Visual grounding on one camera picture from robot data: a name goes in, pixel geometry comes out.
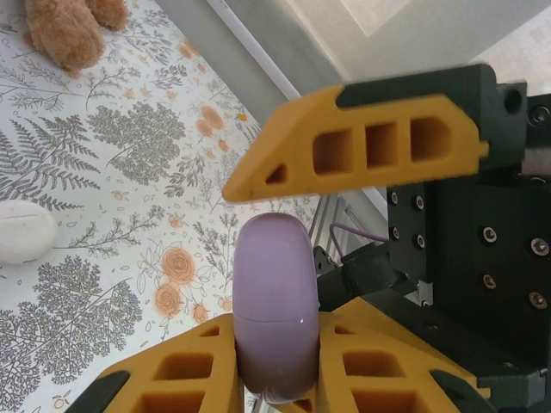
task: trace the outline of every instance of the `gray leaf print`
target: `gray leaf print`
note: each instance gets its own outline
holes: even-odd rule
[[[165,195],[169,198],[182,196],[184,185],[186,187],[196,187],[201,179],[201,174],[205,169],[205,158],[199,154],[195,157],[182,157],[178,162],[178,171],[170,174],[170,185],[167,185]]]
[[[69,90],[69,88],[67,87],[69,81],[63,80],[62,72],[43,67],[39,62],[35,62],[31,58],[23,58],[22,62],[19,64],[19,68],[24,73],[27,73],[30,77],[41,77],[47,80],[49,83],[53,83],[57,86],[61,86],[66,90]]]
[[[304,226],[308,227],[310,225],[310,217],[316,212],[315,206],[312,206],[312,200],[307,196],[293,198],[293,208],[293,215],[298,218]]]
[[[139,301],[125,280],[103,291],[99,276],[96,265],[67,256],[39,267],[38,305],[0,310],[0,410],[20,408],[41,373],[66,384],[97,356],[126,347],[141,320]]]
[[[186,66],[184,65],[170,65],[168,68],[162,67],[155,71],[157,79],[152,83],[159,89],[170,89],[174,86],[182,86],[183,77],[188,75]]]
[[[17,30],[9,23],[0,22],[0,33],[2,34],[13,34],[17,33]]]
[[[56,250],[86,249],[91,256],[101,255],[102,258],[118,256],[118,243],[125,243],[129,246],[139,245],[140,241],[136,238],[136,232],[155,228],[163,217],[164,209],[160,206],[152,206],[144,218],[137,213],[130,215],[127,224],[123,224],[120,219],[113,219],[113,228],[100,237],[97,236],[96,223],[91,222],[82,236],[73,238],[66,247],[56,247]]]
[[[247,143],[249,144],[249,146],[251,146],[257,138],[258,134],[260,133],[260,129],[261,127],[257,123],[251,126],[247,126],[243,129],[243,134],[245,136],[245,139],[247,139]]]
[[[86,110],[88,110],[88,104],[90,99],[96,99],[99,97],[115,97],[109,89],[118,89],[122,88],[121,83],[127,83],[132,77],[139,77],[139,71],[133,67],[127,69],[124,67],[119,68],[113,73],[107,72],[105,67],[101,68],[102,75],[100,77],[95,77],[93,74],[88,76],[88,87],[90,92],[86,98]]]
[[[162,15],[162,12],[158,13],[151,10],[149,13],[146,12],[146,16],[149,17],[149,21],[145,23],[149,24],[131,19],[127,29],[122,33],[122,37],[137,51],[145,53],[154,61],[167,65],[172,42],[165,39],[163,34],[155,27],[157,25],[163,26],[165,23],[170,24],[170,22],[165,20],[166,17]]]
[[[97,158],[97,155],[81,143],[89,139],[84,136],[86,130],[78,116],[40,120],[44,127],[26,120],[32,132],[23,124],[11,121],[18,146],[0,131],[0,200],[31,200],[49,210],[76,208],[78,206],[58,201],[45,191],[58,185],[64,191],[69,187],[99,189],[97,183],[71,171],[99,172],[78,157]]]
[[[139,102],[127,114],[101,106],[89,122],[98,140],[121,150],[106,166],[142,185],[168,176],[170,161],[180,154],[174,141],[185,137],[178,116],[160,103],[153,108]]]
[[[127,65],[128,59],[121,52],[121,44],[117,40],[107,41],[105,46],[108,51],[105,52],[105,58],[110,64]]]
[[[201,198],[210,206],[210,213],[217,206],[233,208],[232,205],[226,204],[222,200],[222,188],[226,185],[226,181],[235,170],[241,156],[236,151],[230,151],[222,156],[220,168],[215,171],[214,179],[211,180],[205,176],[199,178],[199,189]],[[213,188],[216,188],[218,198],[213,202]]]
[[[78,96],[67,88],[61,75],[42,67],[29,58],[24,58],[19,66],[21,72],[14,68],[0,64],[0,103],[5,96],[9,96],[13,108],[37,109],[42,108],[48,112],[56,112],[64,107],[63,96]],[[39,77],[59,86],[62,90],[49,88],[37,88],[34,82],[27,80],[25,74],[30,77]]]
[[[275,200],[269,200],[269,209],[273,213],[280,213],[283,211],[285,206],[291,205],[291,200],[289,198],[278,198]]]
[[[214,228],[205,228],[201,222],[193,224],[199,241],[207,252],[207,262],[224,277],[224,292],[233,279],[233,247],[238,235],[238,216],[236,213],[224,213],[219,216],[223,232]]]

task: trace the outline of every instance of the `screw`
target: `screw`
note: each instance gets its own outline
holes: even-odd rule
[[[498,240],[498,234],[491,226],[487,226],[482,230],[482,237],[487,243],[495,243]]]
[[[417,209],[419,211],[424,210],[424,200],[423,200],[423,197],[421,195],[417,195],[415,197],[415,207],[417,207]]]
[[[548,308],[548,302],[539,293],[530,293],[529,300],[530,303],[538,310],[545,310],[546,308]]]
[[[549,118],[550,114],[549,109],[545,106],[536,106],[530,111],[530,123],[533,126],[540,126]]]
[[[417,235],[416,238],[417,246],[422,250],[424,248],[424,238],[422,235]]]
[[[546,256],[549,254],[549,244],[545,241],[545,239],[534,238],[530,242],[530,247],[532,252],[537,256]]]
[[[496,287],[498,286],[496,284],[496,281],[489,274],[484,274],[482,276],[482,282],[484,283],[484,287],[486,287],[488,290],[495,290]]]

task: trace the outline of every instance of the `floral patterned fabric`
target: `floral patterned fabric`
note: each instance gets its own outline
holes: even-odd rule
[[[152,0],[79,79],[0,5],[0,200],[36,202],[55,250],[0,268],[0,411],[61,412],[105,367],[232,310],[232,254],[258,213],[309,225],[317,199],[227,205],[259,126]]]

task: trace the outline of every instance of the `brown teddy bear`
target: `brown teddy bear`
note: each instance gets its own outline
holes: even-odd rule
[[[26,42],[72,77],[102,56],[99,25],[122,30],[128,19],[124,0],[25,0],[25,8],[30,30]]]

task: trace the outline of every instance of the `purple cable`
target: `purple cable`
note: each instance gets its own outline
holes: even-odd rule
[[[337,237],[335,236],[335,228],[340,228],[341,230],[345,230],[348,232],[351,232],[353,234],[356,234],[359,237],[364,237],[367,239],[372,239],[373,241],[379,241],[381,243],[384,243],[388,241],[388,238],[380,237],[378,235],[373,235],[365,231],[357,230],[356,228],[352,226],[348,226],[345,224],[341,224],[339,222],[333,222],[329,225],[329,235],[331,235],[331,240],[335,244],[335,248],[337,249],[338,254],[342,258],[344,256],[343,249],[341,248],[340,244],[338,243]]]

